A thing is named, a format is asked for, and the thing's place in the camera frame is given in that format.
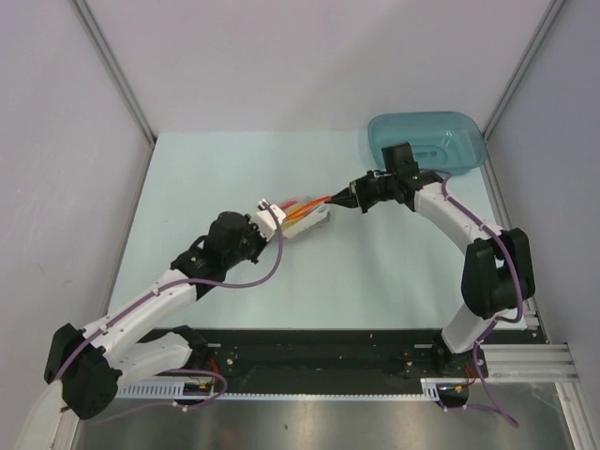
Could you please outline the clear zip top bag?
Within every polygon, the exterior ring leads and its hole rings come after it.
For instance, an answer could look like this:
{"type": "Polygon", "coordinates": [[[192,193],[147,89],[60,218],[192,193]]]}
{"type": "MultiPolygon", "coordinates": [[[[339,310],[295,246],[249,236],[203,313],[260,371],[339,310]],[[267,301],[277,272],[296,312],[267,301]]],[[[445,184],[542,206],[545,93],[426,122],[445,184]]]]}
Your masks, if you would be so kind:
{"type": "Polygon", "coordinates": [[[282,224],[283,238],[297,240],[327,224],[331,218],[329,196],[295,196],[277,202],[285,213],[282,224]]]}

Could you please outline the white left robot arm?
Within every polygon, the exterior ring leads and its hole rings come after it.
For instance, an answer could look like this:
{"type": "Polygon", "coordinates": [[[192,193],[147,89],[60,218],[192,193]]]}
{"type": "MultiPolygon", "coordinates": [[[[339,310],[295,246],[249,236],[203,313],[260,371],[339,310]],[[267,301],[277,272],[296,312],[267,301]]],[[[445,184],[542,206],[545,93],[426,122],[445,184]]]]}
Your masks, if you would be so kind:
{"type": "Polygon", "coordinates": [[[239,263],[256,263],[272,239],[281,241],[285,218],[269,202],[262,202],[253,215],[220,213],[208,232],[180,253],[143,294],[82,328],[67,323],[55,331],[44,370],[46,383],[60,383],[66,407],[87,420],[134,383],[163,372],[201,372],[207,352],[190,329],[149,342],[143,337],[212,289],[230,288],[227,273],[239,263]]]}

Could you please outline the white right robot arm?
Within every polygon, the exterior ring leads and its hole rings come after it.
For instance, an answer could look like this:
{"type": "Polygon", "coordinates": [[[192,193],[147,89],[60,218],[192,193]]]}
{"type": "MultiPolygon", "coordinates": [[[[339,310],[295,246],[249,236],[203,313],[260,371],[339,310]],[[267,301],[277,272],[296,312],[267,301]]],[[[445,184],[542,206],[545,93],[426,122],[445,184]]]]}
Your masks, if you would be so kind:
{"type": "Polygon", "coordinates": [[[464,256],[463,300],[452,321],[435,337],[431,363],[454,376],[478,358],[477,347],[498,323],[519,323],[525,300],[535,291],[529,238],[476,215],[448,189],[448,172],[400,175],[369,171],[328,199],[328,203],[366,213],[395,201],[429,220],[464,256]]]}

